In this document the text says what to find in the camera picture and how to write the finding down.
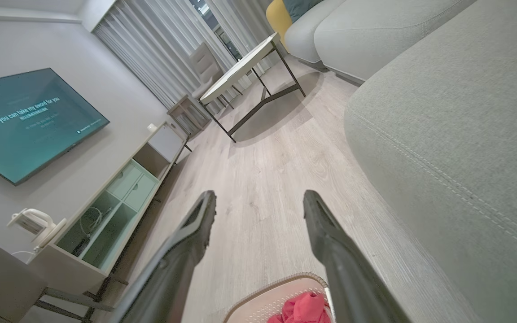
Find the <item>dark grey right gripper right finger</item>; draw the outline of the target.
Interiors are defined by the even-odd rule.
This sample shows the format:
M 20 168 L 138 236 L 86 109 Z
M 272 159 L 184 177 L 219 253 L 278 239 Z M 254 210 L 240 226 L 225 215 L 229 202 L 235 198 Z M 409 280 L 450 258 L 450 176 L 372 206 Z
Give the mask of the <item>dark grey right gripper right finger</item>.
M 337 323 L 410 323 L 320 194 L 306 190 L 303 208 L 312 253 L 325 267 Z

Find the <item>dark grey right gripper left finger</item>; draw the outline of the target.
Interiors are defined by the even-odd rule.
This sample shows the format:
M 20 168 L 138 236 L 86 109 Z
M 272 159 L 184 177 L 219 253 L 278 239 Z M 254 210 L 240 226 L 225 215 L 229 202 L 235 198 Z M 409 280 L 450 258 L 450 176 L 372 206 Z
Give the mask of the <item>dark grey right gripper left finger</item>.
M 195 266 L 209 246 L 217 196 L 197 198 L 172 235 L 128 288 L 109 318 L 111 323 L 179 323 Z

